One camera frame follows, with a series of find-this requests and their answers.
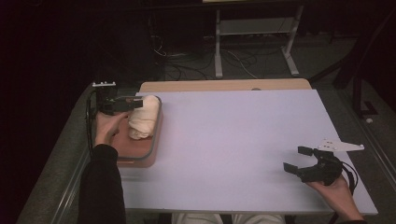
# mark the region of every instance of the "white pants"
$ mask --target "white pants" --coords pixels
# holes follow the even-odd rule
[[[232,215],[233,224],[284,224],[280,215]],[[219,214],[172,214],[172,224],[222,224]]]

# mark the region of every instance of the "cable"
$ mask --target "cable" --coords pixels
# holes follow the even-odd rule
[[[90,151],[90,156],[92,155],[92,109],[91,109],[91,98],[96,91],[91,91],[87,98],[87,103],[85,107],[85,125],[88,139],[88,150]]]
[[[265,46],[265,44],[266,44],[266,40],[267,40],[267,38],[268,38],[269,35],[277,35],[277,34],[279,34],[279,31],[280,31],[280,29],[282,29],[283,25],[285,24],[285,21],[286,21],[286,17],[283,18],[283,21],[280,23],[280,25],[279,25],[279,27],[278,27],[278,29],[277,29],[277,31],[276,31],[275,33],[265,35],[265,38],[264,38],[264,40],[262,41],[262,46],[259,47],[258,49],[256,49],[256,51],[255,51],[254,53],[251,53],[251,52],[246,51],[246,50],[241,50],[241,49],[240,49],[239,51],[245,52],[246,54],[250,54],[250,55],[254,55],[254,56],[257,56],[257,55],[268,55],[267,53],[265,53],[265,54],[259,54],[258,52],[264,48],[264,46]]]
[[[358,183],[359,183],[358,172],[355,169],[353,169],[353,167],[351,165],[349,165],[348,163],[343,162],[343,164],[346,165],[347,167],[349,167],[353,171],[353,173],[355,174],[356,181],[355,181],[355,185],[354,185],[354,188],[353,188],[353,190],[355,190],[355,188],[358,186]]]
[[[198,61],[201,58],[202,55],[198,55],[194,52],[190,52],[190,53],[171,54],[166,57],[166,60],[172,63],[189,63],[189,62]]]
[[[173,80],[176,80],[176,81],[181,80],[181,79],[182,79],[182,78],[181,78],[182,75],[184,75],[185,78],[183,78],[183,79],[185,79],[185,80],[200,80],[200,79],[201,79],[201,78],[189,78],[189,77],[187,77],[186,72],[185,72],[185,71],[182,71],[182,69],[183,69],[183,70],[190,70],[190,71],[199,73],[205,80],[215,79],[214,77],[212,77],[212,76],[210,76],[210,75],[207,75],[207,74],[205,74],[204,72],[201,71],[201,70],[204,70],[204,69],[206,69],[207,67],[209,67],[210,64],[212,64],[213,58],[214,58],[214,53],[211,52],[211,57],[210,57],[208,63],[205,64],[203,67],[199,67],[199,68],[192,68],[192,67],[188,67],[188,66],[185,66],[185,65],[181,65],[181,64],[179,64],[179,63],[183,63],[183,62],[181,62],[181,61],[179,61],[179,63],[175,63],[175,62],[173,62],[172,60],[168,60],[168,62],[165,63],[165,65],[166,65],[166,66],[171,66],[171,67],[175,68],[176,71],[168,71],[168,72],[164,71],[164,73],[165,73],[166,76],[169,76],[170,78],[172,78]],[[178,77],[173,77],[173,76],[171,76],[171,75],[169,74],[169,72],[171,72],[171,73],[172,73],[172,72],[178,72]]]
[[[152,49],[154,52],[156,52],[158,55],[160,55],[160,56],[163,56],[163,57],[166,57],[167,55],[166,55],[166,52],[165,51],[163,51],[163,53],[160,53],[160,50],[163,48],[163,39],[160,37],[160,36],[158,36],[158,35],[153,35],[152,37],[155,37],[155,38],[157,38],[157,39],[159,39],[160,41],[161,41],[161,44],[160,44],[160,46],[158,47],[158,49]]]
[[[227,53],[233,55],[233,56],[235,57],[235,59],[241,64],[242,68],[245,70],[246,73],[248,73],[248,74],[251,75],[252,77],[258,79],[256,76],[254,76],[253,74],[251,74],[251,73],[246,69],[246,67],[244,66],[244,64],[242,63],[242,61],[241,61],[238,57],[236,57],[235,54],[233,54],[232,52],[230,52],[230,51],[228,51],[228,50],[225,50],[225,49],[222,49],[222,50],[224,50],[224,51],[226,51]]]
[[[230,52],[229,50],[226,50],[226,49],[221,49],[221,51]],[[253,64],[255,64],[255,63],[257,62],[257,58],[256,58],[255,56],[253,57],[253,58],[254,58],[254,62],[251,63],[249,60],[244,59],[244,58],[240,58],[240,57],[236,57],[236,58],[235,58],[234,55],[232,55],[233,57],[231,57],[231,60],[238,62],[238,65],[233,64],[232,62],[230,62],[229,59],[228,59],[227,57],[222,57],[222,58],[224,58],[224,61],[226,61],[229,65],[231,65],[231,66],[233,66],[233,67],[237,67],[237,68],[242,68],[242,66],[239,66],[239,64],[240,64],[241,62],[244,64],[244,66],[245,66],[246,68],[250,67],[251,65],[253,65]]]

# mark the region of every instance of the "human arm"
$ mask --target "human arm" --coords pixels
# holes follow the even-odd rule
[[[96,116],[95,147],[80,180],[78,223],[126,223],[118,152],[110,146],[111,137],[126,116]]]
[[[320,182],[310,182],[306,184],[315,189],[323,197],[330,208],[345,221],[343,223],[366,223],[353,200],[347,181],[342,175],[335,179],[330,186],[324,186]]]

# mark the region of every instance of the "black sleeve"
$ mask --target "black sleeve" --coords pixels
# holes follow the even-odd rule
[[[92,150],[80,181],[78,223],[126,223],[117,157],[116,149],[107,145]]]
[[[357,220],[357,221],[345,221],[345,222],[340,222],[338,224],[367,224],[366,221],[364,220]]]

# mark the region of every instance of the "black cable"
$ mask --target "black cable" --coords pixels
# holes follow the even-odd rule
[[[242,68],[245,70],[246,73],[248,73],[251,77],[254,77],[254,78],[256,78],[256,79],[259,79],[258,77],[256,77],[255,75],[253,75],[252,73],[250,73],[250,72],[247,70],[247,67],[243,64],[243,62],[242,62],[235,54],[233,54],[233,53],[230,52],[230,51],[226,51],[226,52],[229,53],[229,54],[231,54],[231,55],[233,55],[233,56],[235,57],[235,59],[241,64]]]
[[[204,67],[192,68],[192,69],[195,69],[195,70],[204,70],[204,69],[206,69],[207,67],[209,67],[209,65],[212,64],[212,61],[213,61],[213,58],[214,58],[215,54],[214,54],[213,50],[209,51],[208,53],[211,54],[209,63],[206,64]],[[187,63],[187,62],[191,62],[191,61],[184,61],[184,62],[169,62],[169,63],[170,63],[170,64],[176,64],[176,63]]]
[[[196,52],[187,52],[187,53],[179,53],[174,55],[167,55],[166,60],[172,63],[189,63],[198,61],[201,59],[203,55],[196,53]]]
[[[194,71],[196,73],[199,73],[205,80],[209,80],[209,77],[211,79],[214,79],[212,76],[207,75],[207,74],[203,73],[202,71],[200,71],[200,70],[204,70],[207,67],[209,67],[210,64],[212,64],[213,58],[214,58],[214,53],[211,54],[209,62],[204,67],[200,67],[200,68],[192,68],[192,67],[184,66],[184,65],[181,65],[181,64],[177,64],[177,63],[167,62],[166,63],[167,66],[172,66],[172,67],[177,69],[177,71],[179,72],[179,76],[178,76],[178,78],[174,78],[171,75],[166,74],[166,72],[165,72],[165,74],[168,75],[169,77],[175,79],[176,81],[181,80],[181,75],[182,74],[185,76],[185,78],[183,78],[183,79],[186,79],[186,80],[200,80],[200,78],[188,78],[186,76],[186,73],[184,71],[181,71],[181,69],[185,69],[185,70],[190,70],[190,71]]]
[[[249,60],[247,60],[247,59],[237,57],[236,55],[234,55],[234,54],[233,54],[232,52],[230,52],[229,50],[225,50],[225,51],[228,53],[227,56],[229,56],[229,54],[231,54],[231,56],[233,56],[233,57],[230,57],[231,60],[233,60],[233,61],[235,61],[235,62],[238,62],[238,64],[241,64],[241,63],[242,63],[243,66],[245,66],[245,68],[249,68],[251,65],[257,63],[257,58],[256,58],[256,56],[253,56],[254,62],[251,63],[251,62],[250,62]],[[242,65],[239,66],[239,65],[236,65],[236,64],[231,63],[231,62],[229,61],[230,59],[227,59],[227,56],[226,56],[226,57],[223,57],[225,62],[227,62],[229,65],[231,65],[231,66],[233,66],[233,67],[243,68]]]
[[[355,186],[354,186],[354,189],[355,189],[355,188],[358,186],[358,183],[359,183],[358,172],[357,172],[355,169],[353,169],[353,167],[352,167],[351,165],[349,165],[348,163],[343,162],[343,164],[346,165],[346,166],[348,166],[348,167],[353,171],[353,173],[354,173],[355,176],[356,176],[356,182],[355,182]]]
[[[282,23],[280,24],[280,26],[279,26],[279,28],[277,29],[277,31],[276,31],[275,33],[273,33],[273,35],[279,34],[279,31],[280,31],[280,29],[282,28],[282,26],[285,24],[285,21],[286,21],[286,17],[283,18]],[[262,50],[262,49],[264,49],[268,36],[269,36],[269,35],[266,35],[266,36],[265,36],[264,40],[262,41],[262,45],[261,45],[260,47],[258,47],[254,53],[249,52],[248,50],[241,50],[241,49],[239,49],[239,51],[241,51],[241,52],[243,52],[243,53],[246,53],[247,55],[250,55],[250,57],[253,57],[253,56],[255,57],[255,56],[259,56],[259,55],[271,55],[271,54],[274,54],[274,53],[278,52],[279,49],[282,49],[282,47],[281,47],[281,48],[278,48],[278,49],[277,49],[276,51],[274,51],[274,52],[260,54],[259,51]],[[240,58],[240,59],[241,59],[241,60],[246,60],[246,59],[248,59],[248,58],[250,58],[250,57]]]
[[[184,74],[184,72],[182,72],[180,68],[178,68],[178,67],[176,67],[176,66],[173,66],[172,64],[170,64],[169,66],[172,66],[172,67],[176,68],[177,71],[168,71],[168,72],[164,71],[164,72],[165,72],[165,75],[168,75],[168,76],[169,76],[170,78],[172,78],[174,81],[179,81],[180,78],[181,78],[181,75]],[[172,76],[169,74],[169,72],[178,72],[178,77],[172,77]]]
[[[88,139],[88,150],[90,155],[92,155],[92,109],[91,109],[91,98],[96,91],[91,91],[87,98],[87,103],[85,107],[85,125]]]

